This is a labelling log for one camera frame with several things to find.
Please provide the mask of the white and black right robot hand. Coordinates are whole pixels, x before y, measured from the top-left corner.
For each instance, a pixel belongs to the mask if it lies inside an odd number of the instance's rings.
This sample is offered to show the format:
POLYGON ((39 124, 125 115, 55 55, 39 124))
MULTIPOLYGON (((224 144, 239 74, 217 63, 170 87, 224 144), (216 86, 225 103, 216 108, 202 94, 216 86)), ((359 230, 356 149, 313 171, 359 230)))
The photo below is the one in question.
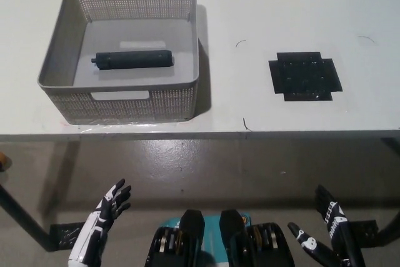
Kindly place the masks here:
POLYGON ((332 247, 306 233, 296 223, 287 224, 301 248, 322 266, 365 266, 365 260, 351 222, 335 197, 318 185, 314 197, 316 210, 326 225, 332 247))

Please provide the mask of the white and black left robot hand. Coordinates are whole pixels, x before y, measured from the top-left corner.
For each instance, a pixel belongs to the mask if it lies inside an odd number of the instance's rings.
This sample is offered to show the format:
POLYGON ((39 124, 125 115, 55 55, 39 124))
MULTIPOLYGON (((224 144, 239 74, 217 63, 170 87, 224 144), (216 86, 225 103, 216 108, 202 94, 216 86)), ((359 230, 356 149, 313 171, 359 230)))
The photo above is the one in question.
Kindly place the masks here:
POLYGON ((109 230, 131 204, 131 186, 121 179, 101 198, 87 217, 70 252, 68 266, 101 266, 109 230))

